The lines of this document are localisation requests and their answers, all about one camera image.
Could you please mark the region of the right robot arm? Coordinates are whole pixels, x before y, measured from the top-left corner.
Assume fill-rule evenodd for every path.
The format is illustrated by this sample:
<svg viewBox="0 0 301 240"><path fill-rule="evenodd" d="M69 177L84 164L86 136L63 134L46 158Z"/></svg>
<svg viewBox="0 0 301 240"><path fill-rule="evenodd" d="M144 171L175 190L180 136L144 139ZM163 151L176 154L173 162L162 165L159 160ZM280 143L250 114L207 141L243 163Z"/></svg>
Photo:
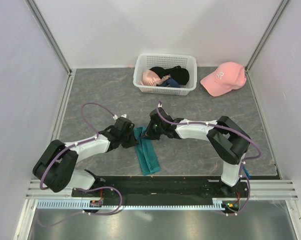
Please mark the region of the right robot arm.
<svg viewBox="0 0 301 240"><path fill-rule="evenodd" d="M141 134L148 140L159 140L162 135L170 139L197 139L210 142L223 160L220 193L231 197L238 190L241 161L248 151L251 139L233 120L221 116L213 121L193 121L186 118L173 119L159 107L150 114L150 122Z"/></svg>

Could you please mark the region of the teal satin napkin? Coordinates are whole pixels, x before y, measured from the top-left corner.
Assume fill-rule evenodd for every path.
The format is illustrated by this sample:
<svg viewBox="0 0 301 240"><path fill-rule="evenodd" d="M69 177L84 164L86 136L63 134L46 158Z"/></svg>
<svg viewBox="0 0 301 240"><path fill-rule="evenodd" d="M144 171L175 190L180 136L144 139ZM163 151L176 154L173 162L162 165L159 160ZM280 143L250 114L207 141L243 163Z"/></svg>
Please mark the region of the teal satin napkin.
<svg viewBox="0 0 301 240"><path fill-rule="evenodd" d="M145 132L145 127L138 127L134 130L134 137L138 142L134 149L143 176L152 175L161 170L152 141L143 138Z"/></svg>

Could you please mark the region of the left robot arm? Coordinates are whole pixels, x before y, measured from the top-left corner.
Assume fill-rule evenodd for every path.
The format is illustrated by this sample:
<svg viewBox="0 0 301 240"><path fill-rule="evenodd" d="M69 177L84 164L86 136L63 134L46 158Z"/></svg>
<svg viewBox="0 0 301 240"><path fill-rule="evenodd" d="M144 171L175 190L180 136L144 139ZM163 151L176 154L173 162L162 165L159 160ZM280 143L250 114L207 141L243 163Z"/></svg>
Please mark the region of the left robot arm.
<svg viewBox="0 0 301 240"><path fill-rule="evenodd" d="M40 180L41 190L58 193L65 188L83 189L90 197L100 192L96 176L86 170L75 170L76 164L89 157L104 154L122 146L124 149L138 144L134 136L135 125L120 116L114 125L110 125L98 134L74 142L53 140L35 164L32 173Z"/></svg>

